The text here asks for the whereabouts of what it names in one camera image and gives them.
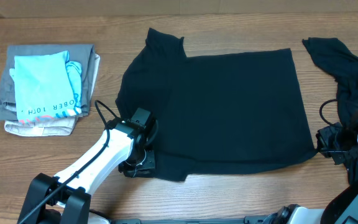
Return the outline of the black t-shirt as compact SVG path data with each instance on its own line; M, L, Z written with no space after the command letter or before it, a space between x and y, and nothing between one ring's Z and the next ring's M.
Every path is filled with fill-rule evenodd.
M183 39L150 29L124 72L123 118L154 114L159 179L254 174L316 155L290 49L188 57Z

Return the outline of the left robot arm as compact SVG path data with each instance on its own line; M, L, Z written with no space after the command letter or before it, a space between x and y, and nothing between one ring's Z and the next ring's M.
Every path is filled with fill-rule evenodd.
M138 108L132 118L114 118L94 146L53 177L40 173L29 185L19 223L111 223L90 208L92 195L117 169L126 177L152 177L155 155L151 143L158 122Z

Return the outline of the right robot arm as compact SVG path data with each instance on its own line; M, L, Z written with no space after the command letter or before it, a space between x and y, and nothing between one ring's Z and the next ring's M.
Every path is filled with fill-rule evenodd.
M357 109L350 123L328 123L317 132L316 138L319 153L347 169L348 188L324 209L291 204L266 216L261 223L358 223L358 103L347 101L346 104Z

